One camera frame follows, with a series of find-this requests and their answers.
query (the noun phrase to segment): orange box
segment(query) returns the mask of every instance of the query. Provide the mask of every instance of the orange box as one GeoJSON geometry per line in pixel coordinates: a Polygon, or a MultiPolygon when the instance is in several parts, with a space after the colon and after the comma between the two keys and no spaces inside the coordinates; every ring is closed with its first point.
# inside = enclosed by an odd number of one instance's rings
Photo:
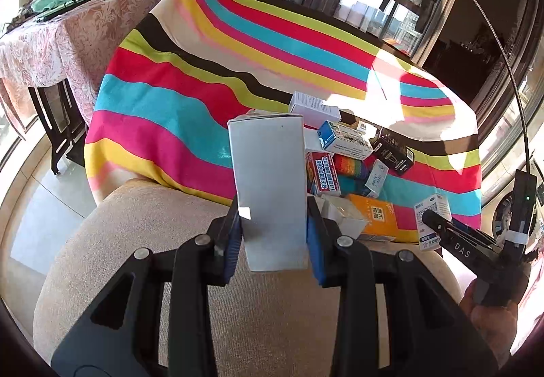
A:
{"type": "Polygon", "coordinates": [[[390,202],[355,194],[349,194],[347,198],[368,220],[368,224],[359,239],[393,241],[398,238],[399,229],[396,226],[395,211],[390,202]],[[370,236],[383,236],[383,238],[372,238],[370,236]]]}

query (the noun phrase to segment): turquoise stripe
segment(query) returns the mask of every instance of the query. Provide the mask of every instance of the turquoise stripe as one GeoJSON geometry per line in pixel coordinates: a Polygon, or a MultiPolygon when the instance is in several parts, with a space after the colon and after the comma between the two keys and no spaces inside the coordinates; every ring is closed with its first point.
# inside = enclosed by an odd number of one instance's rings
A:
{"type": "Polygon", "coordinates": [[[197,158],[232,168],[228,130],[213,120],[199,99],[146,83],[127,83],[106,74],[95,110],[147,119],[177,136],[197,158]]]}
{"type": "Polygon", "coordinates": [[[385,178],[384,188],[379,199],[401,207],[413,208],[416,203],[437,192],[448,198],[452,214],[475,216],[481,213],[481,191],[479,189],[467,193],[452,193],[391,175],[385,178]]]}
{"type": "MultiPolygon", "coordinates": [[[[282,35],[274,30],[262,27],[245,18],[242,18],[223,7],[217,0],[204,0],[209,9],[224,23],[230,27],[251,36],[258,41],[268,44],[277,49],[283,50],[292,55],[332,68],[338,72],[350,75],[354,78],[368,82],[370,73],[375,73],[375,80],[383,79],[381,75],[374,70],[361,66],[342,56],[335,55],[328,50],[320,49],[298,39],[282,35]]],[[[441,99],[447,98],[445,93],[438,87],[420,87],[416,85],[398,83],[401,86],[401,95],[422,99],[441,99]]]]}

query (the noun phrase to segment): metal screw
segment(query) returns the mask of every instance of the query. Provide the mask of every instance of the metal screw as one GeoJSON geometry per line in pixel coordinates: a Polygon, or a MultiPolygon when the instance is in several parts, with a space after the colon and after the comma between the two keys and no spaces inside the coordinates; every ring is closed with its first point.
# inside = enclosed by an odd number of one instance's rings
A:
{"type": "Polygon", "coordinates": [[[134,257],[138,260],[145,259],[147,256],[149,256],[149,250],[147,248],[138,248],[134,251],[134,257]]]}
{"type": "Polygon", "coordinates": [[[211,241],[211,237],[208,235],[198,235],[195,237],[195,244],[197,245],[208,245],[211,241]]]}
{"type": "Polygon", "coordinates": [[[401,250],[401,251],[399,251],[399,258],[403,262],[412,262],[413,253],[410,250],[401,250]]]}
{"type": "Polygon", "coordinates": [[[338,239],[336,239],[336,243],[338,246],[347,248],[353,245],[353,239],[349,236],[340,236],[338,239]]]}

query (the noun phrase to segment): white tape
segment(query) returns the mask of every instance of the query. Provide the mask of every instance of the white tape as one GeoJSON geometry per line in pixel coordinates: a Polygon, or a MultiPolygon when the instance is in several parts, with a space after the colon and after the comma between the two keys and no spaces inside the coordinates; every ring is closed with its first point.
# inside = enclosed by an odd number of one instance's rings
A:
{"type": "Polygon", "coordinates": [[[509,240],[510,242],[513,242],[515,244],[527,245],[527,242],[529,241],[529,235],[507,229],[504,239],[509,240]]]}

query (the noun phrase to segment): black stripe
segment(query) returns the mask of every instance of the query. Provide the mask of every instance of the black stripe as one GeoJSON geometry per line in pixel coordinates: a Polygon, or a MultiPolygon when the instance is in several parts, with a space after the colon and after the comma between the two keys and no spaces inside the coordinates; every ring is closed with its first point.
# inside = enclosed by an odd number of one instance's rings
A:
{"type": "Polygon", "coordinates": [[[317,21],[336,27],[353,36],[356,36],[357,38],[362,39],[363,41],[369,42],[370,44],[378,47],[379,49],[383,49],[386,52],[391,53],[391,55],[396,56],[399,59],[402,59],[405,63],[408,63],[414,67],[421,69],[421,67],[415,65],[407,55],[402,53],[400,50],[395,49],[395,47],[391,46],[390,44],[387,44],[385,41],[382,41],[378,37],[368,32],[363,32],[362,30],[359,30],[357,27],[354,27],[340,19],[336,19],[332,16],[326,15],[323,12],[320,12],[319,10],[301,6],[300,4],[293,3],[292,1],[285,1],[285,0],[257,0],[257,1],[261,1],[262,3],[266,3],[272,6],[282,8],[290,12],[295,12],[296,14],[303,15],[308,18],[316,19],[317,21]]]}
{"type": "MultiPolygon", "coordinates": [[[[159,20],[153,14],[148,14],[140,24],[138,24],[136,30],[141,33],[143,38],[145,38],[153,49],[159,52],[174,53],[183,59],[183,61],[186,61],[186,63],[216,74],[217,76],[238,78],[244,82],[253,95],[259,96],[259,98],[278,101],[285,105],[289,105],[289,102],[291,101],[292,95],[290,93],[262,85],[251,73],[232,71],[221,64],[215,63],[214,61],[208,61],[181,49],[172,42],[170,37],[163,30],[159,20]]],[[[352,113],[341,110],[340,114],[343,123],[351,125],[356,122],[356,117],[352,113]]],[[[395,133],[395,137],[403,145],[430,156],[463,153],[478,148],[478,135],[467,136],[466,138],[459,138],[452,141],[417,141],[397,133],[395,133]]]]}
{"type": "Polygon", "coordinates": [[[193,67],[198,67],[207,72],[216,74],[217,76],[238,78],[244,82],[253,95],[258,96],[259,98],[278,101],[286,105],[289,105],[289,102],[291,101],[292,95],[290,93],[262,85],[251,73],[232,71],[221,64],[215,63],[214,61],[208,61],[181,49],[165,33],[159,20],[153,14],[148,14],[140,24],[137,25],[136,30],[141,33],[148,44],[155,50],[158,50],[159,52],[174,53],[193,67]]]}

